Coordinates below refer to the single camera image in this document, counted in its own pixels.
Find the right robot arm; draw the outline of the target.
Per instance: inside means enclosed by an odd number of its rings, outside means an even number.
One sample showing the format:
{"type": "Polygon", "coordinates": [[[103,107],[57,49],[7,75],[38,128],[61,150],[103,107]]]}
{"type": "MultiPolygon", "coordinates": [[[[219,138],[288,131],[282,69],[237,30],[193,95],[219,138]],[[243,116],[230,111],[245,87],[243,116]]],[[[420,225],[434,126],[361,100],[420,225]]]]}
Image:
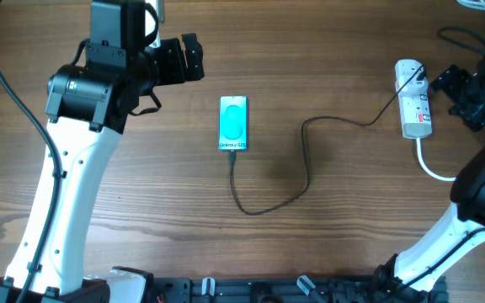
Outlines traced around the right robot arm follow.
{"type": "MultiPolygon", "coordinates": [[[[473,75],[450,66],[430,87],[453,101],[449,113],[473,131],[485,127],[485,42],[473,75]]],[[[485,146],[452,180],[450,206],[408,250],[379,266],[366,288],[374,302],[435,300],[439,278],[472,249],[485,242],[485,146]]]]}

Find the Galaxy smartphone with teal screen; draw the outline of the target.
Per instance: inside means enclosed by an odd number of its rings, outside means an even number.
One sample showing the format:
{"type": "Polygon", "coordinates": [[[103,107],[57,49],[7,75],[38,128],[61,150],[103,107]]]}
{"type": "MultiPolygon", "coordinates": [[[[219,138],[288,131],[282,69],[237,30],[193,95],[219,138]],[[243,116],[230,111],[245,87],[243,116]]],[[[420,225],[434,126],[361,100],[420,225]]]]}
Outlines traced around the Galaxy smartphone with teal screen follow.
{"type": "Polygon", "coordinates": [[[246,151],[248,148],[248,97],[221,96],[219,100],[218,149],[246,151]]]}

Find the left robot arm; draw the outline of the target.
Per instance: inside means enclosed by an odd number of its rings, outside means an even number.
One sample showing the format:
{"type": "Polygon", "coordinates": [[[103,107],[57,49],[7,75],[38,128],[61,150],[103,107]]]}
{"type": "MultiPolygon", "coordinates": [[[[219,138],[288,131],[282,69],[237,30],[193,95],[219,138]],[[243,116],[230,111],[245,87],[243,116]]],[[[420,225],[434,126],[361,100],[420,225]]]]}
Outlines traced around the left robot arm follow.
{"type": "Polygon", "coordinates": [[[84,271],[85,242],[104,171],[141,98],[198,81],[203,49],[193,33],[161,39],[161,1],[94,1],[90,36],[47,83],[46,152],[22,241],[0,277],[0,302],[161,302],[151,273],[84,271]]]}

